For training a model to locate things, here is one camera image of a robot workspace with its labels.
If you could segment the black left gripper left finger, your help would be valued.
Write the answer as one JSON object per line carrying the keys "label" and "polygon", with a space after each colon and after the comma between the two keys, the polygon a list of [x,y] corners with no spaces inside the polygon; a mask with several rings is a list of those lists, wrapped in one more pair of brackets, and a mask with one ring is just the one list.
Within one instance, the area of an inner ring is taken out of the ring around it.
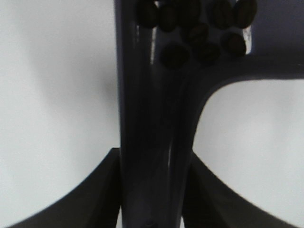
{"label": "black left gripper left finger", "polygon": [[120,150],[101,163],[63,198],[14,228],[114,228],[121,206]]}

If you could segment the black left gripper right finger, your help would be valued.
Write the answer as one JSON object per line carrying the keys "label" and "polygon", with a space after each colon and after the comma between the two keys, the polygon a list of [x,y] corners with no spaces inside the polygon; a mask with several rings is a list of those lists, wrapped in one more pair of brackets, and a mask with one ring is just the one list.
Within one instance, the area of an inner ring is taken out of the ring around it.
{"label": "black left gripper right finger", "polygon": [[182,218],[186,228],[291,228],[253,205],[224,182],[192,153]]}

